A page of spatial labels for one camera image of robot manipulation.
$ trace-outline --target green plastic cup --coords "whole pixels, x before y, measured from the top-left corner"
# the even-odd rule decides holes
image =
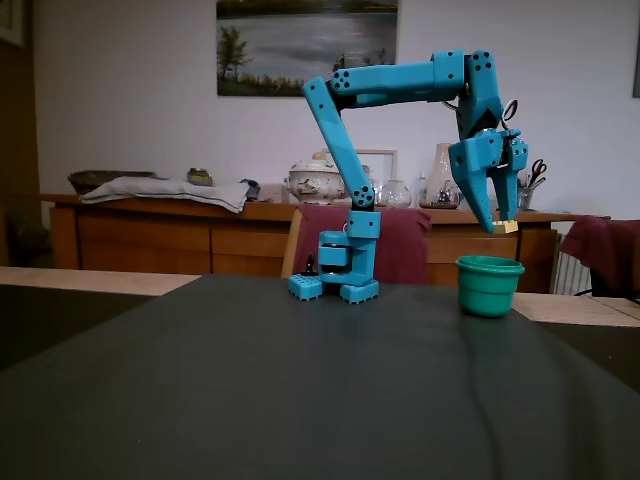
[[[524,267],[502,257],[465,255],[458,265],[458,300],[463,310],[483,317],[501,317],[511,310]]]

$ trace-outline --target dark table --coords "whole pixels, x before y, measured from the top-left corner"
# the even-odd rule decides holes
[[[0,478],[640,478],[640,396],[516,312],[208,276],[0,374]]]

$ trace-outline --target wooden chair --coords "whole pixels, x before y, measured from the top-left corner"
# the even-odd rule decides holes
[[[289,278],[293,273],[293,262],[296,259],[296,248],[298,247],[298,236],[300,235],[300,223],[302,223],[302,213],[296,209],[291,219],[291,227],[289,228],[289,238],[287,239],[287,247],[284,251],[284,260],[282,262],[281,278]]]

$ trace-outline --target folded cloth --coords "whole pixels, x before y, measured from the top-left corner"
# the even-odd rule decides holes
[[[247,190],[249,185],[246,183],[206,187],[179,180],[119,177],[80,198],[83,203],[106,202],[128,197],[175,198],[219,205],[233,213],[240,213],[247,199]]]
[[[324,230],[342,230],[349,209],[300,205],[302,213],[293,272],[303,272],[307,256],[318,258],[318,237]],[[431,217],[414,208],[382,208],[373,278],[385,283],[427,282],[427,232]]]
[[[634,258],[638,234],[640,220],[584,216],[573,224],[560,250],[601,275],[608,295],[628,296],[633,291],[633,263],[640,261]]]

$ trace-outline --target landscape painting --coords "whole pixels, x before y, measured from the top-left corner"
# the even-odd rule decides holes
[[[302,96],[345,67],[393,64],[398,0],[218,0],[218,95]]]

